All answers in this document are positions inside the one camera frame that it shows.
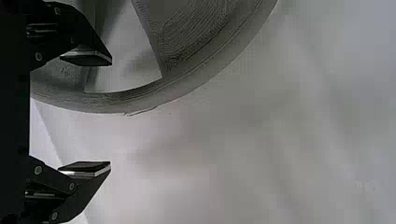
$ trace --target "screw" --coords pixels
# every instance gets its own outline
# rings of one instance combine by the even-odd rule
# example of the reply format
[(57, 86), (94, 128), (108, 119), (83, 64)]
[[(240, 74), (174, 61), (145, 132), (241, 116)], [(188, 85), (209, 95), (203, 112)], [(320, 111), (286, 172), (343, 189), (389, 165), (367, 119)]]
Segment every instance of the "screw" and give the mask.
[(52, 213), (52, 216), (50, 218), (54, 221), (54, 220), (58, 219), (58, 216), (59, 216), (59, 213), (54, 212), (54, 213)]
[(41, 53), (37, 52), (37, 53), (35, 54), (35, 59), (36, 59), (38, 62), (41, 62), (41, 61), (43, 61), (43, 55), (42, 55)]
[(58, 7), (56, 7), (55, 9), (53, 9), (54, 11), (55, 11), (55, 14), (56, 15), (61, 15), (61, 9), (60, 8), (58, 8)]
[(74, 183), (71, 183), (70, 185), (69, 185), (69, 189), (71, 190), (71, 191), (73, 191), (73, 189), (76, 187), (76, 185), (74, 184)]
[(43, 172), (43, 167), (37, 166), (35, 168), (35, 175), (41, 175), (42, 172)]

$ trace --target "white backdrop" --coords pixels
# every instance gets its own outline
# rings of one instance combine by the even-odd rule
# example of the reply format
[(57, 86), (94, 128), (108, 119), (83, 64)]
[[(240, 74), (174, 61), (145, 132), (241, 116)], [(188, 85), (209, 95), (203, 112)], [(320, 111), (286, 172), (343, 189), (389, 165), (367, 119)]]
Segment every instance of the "white backdrop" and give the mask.
[[(129, 1), (115, 2), (124, 7), (106, 42), (118, 56), (106, 75), (117, 81), (97, 78), (99, 91), (133, 82), (122, 74), (137, 54), (123, 49), (149, 48), (145, 38), (122, 41), (122, 26), (137, 21)], [(88, 222), (394, 223), (394, 8), (393, 0), (279, 1), (218, 76), (134, 117), (36, 103), (62, 163), (112, 161)]]

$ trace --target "white background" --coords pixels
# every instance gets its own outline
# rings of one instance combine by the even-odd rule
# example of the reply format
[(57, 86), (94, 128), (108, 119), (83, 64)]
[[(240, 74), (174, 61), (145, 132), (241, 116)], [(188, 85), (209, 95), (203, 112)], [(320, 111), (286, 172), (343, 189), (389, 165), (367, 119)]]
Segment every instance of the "white background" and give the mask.
[[(144, 77), (125, 76), (149, 43), (130, 2), (116, 2), (105, 32), (115, 81), (99, 73), (99, 91)], [(170, 104), (128, 117), (35, 103), (32, 150), (48, 130), (41, 158), (53, 164), (112, 161), (90, 224), (394, 223), (395, 8), (279, 1), (240, 57)]]

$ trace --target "black bracket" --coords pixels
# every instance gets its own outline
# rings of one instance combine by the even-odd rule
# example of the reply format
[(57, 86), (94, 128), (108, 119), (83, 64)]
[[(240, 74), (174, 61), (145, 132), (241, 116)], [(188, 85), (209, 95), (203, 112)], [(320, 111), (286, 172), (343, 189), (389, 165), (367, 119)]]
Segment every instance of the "black bracket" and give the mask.
[(110, 162), (76, 162), (59, 171), (28, 158), (19, 223), (65, 223), (81, 214), (111, 172)]
[(31, 71), (60, 57), (79, 66), (109, 66), (112, 56), (85, 16), (73, 7), (49, 2), (27, 14)]

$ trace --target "robotic arm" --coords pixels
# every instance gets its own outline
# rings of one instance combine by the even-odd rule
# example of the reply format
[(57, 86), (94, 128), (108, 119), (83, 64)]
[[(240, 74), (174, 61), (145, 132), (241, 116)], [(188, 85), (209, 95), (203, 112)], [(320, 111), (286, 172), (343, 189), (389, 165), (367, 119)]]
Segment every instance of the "robotic arm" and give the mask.
[(87, 19), (68, 5), (0, 0), (0, 14), (7, 81), (1, 113), (9, 127), (0, 152), (0, 223), (64, 223), (85, 209), (109, 175), (110, 162), (55, 170), (29, 156), (30, 72), (57, 57), (80, 66), (108, 66), (112, 57)]

